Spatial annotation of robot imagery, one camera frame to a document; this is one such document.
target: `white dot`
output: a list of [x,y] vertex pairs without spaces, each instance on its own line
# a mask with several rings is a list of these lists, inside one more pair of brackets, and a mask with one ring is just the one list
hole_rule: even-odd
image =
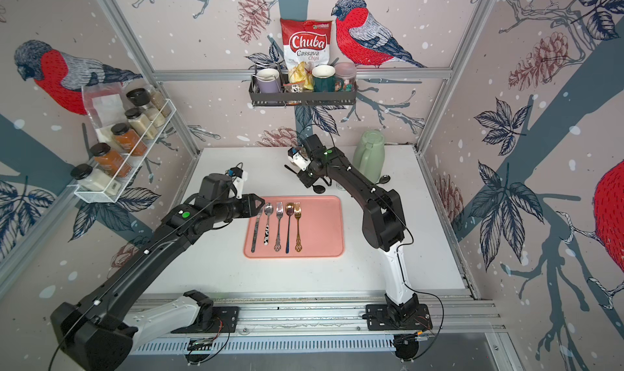
[[39,298],[51,298],[54,295],[54,291],[56,291],[56,286],[54,284],[49,285],[39,293]]

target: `cable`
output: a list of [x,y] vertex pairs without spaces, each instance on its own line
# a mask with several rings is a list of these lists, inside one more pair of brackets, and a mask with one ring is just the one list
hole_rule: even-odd
[[228,342],[230,342],[230,326],[229,326],[229,325],[227,325],[227,324],[224,324],[224,323],[223,323],[223,321],[221,320],[221,318],[217,317],[217,319],[218,319],[218,320],[220,320],[220,321],[221,321],[221,323],[222,323],[223,325],[225,325],[225,327],[226,327],[226,328],[228,328],[228,338],[227,338],[227,340],[225,341],[225,344],[223,344],[223,346],[222,346],[221,348],[219,348],[219,351],[217,351],[214,355],[212,355],[212,356],[210,356],[210,357],[207,357],[206,359],[203,359],[203,360],[201,360],[201,361],[199,361],[199,362],[191,362],[191,361],[190,361],[190,360],[188,360],[188,358],[187,358],[187,360],[188,360],[188,363],[189,363],[189,364],[192,364],[192,365],[199,365],[199,364],[202,364],[202,363],[207,362],[208,360],[214,359],[214,357],[215,357],[215,356],[217,356],[217,355],[219,354],[219,352],[221,352],[221,351],[223,350],[223,348],[225,348],[225,347],[228,345]]

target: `fork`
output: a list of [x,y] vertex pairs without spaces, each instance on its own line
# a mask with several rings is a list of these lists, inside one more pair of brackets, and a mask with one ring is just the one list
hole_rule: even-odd
[[294,246],[294,250],[300,252],[302,247],[301,237],[299,236],[299,219],[301,218],[301,203],[299,202],[294,204],[294,218],[297,220],[297,244]]
[[281,249],[281,245],[280,245],[280,222],[281,222],[281,218],[284,216],[284,206],[281,202],[277,202],[277,238],[275,239],[275,251],[279,252]]

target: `cutlery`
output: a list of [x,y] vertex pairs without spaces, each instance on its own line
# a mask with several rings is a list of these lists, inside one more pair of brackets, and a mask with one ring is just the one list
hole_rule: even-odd
[[301,237],[299,236],[299,219],[301,218],[301,204],[299,202],[294,204],[294,218],[297,220],[297,244],[294,246],[294,250],[300,252],[302,247]]
[[269,244],[269,219],[271,219],[271,214],[273,213],[273,204],[267,203],[265,206],[265,214],[266,216],[266,228],[265,228],[265,245]]
[[256,238],[258,238],[258,226],[260,225],[260,217],[262,216],[262,207],[260,208],[260,211],[258,213],[258,215],[256,215],[256,227],[254,227],[254,231],[253,231],[253,240],[252,240],[252,253],[254,253],[256,251]]
[[286,204],[286,215],[288,216],[288,235],[286,236],[286,253],[290,250],[290,218],[294,214],[294,203]]
[[280,222],[281,222],[281,218],[284,216],[284,206],[282,205],[281,202],[277,202],[277,238],[275,239],[275,251],[279,252],[281,249],[281,245],[280,245]]

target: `silver spoon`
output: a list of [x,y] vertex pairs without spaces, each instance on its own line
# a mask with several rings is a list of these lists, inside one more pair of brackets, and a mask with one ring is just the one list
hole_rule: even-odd
[[271,219],[271,214],[273,213],[273,204],[267,203],[265,206],[265,214],[266,216],[266,229],[265,229],[265,245],[269,244],[269,219]]

